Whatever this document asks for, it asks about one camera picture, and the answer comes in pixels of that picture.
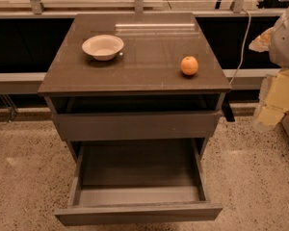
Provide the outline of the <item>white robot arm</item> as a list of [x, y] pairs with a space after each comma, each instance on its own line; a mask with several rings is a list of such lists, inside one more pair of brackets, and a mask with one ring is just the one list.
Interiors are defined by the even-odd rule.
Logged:
[[273, 130], [289, 111], [289, 7], [249, 46], [253, 51], [269, 52], [270, 61], [280, 67], [277, 75], [262, 81], [259, 103], [253, 115], [253, 128], [258, 132]]

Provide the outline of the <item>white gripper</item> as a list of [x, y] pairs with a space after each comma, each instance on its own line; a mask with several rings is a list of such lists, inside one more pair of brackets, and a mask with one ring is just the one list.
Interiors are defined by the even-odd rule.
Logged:
[[268, 76], [265, 84], [264, 106], [256, 110], [255, 120], [258, 125], [275, 127], [289, 111], [289, 68]]

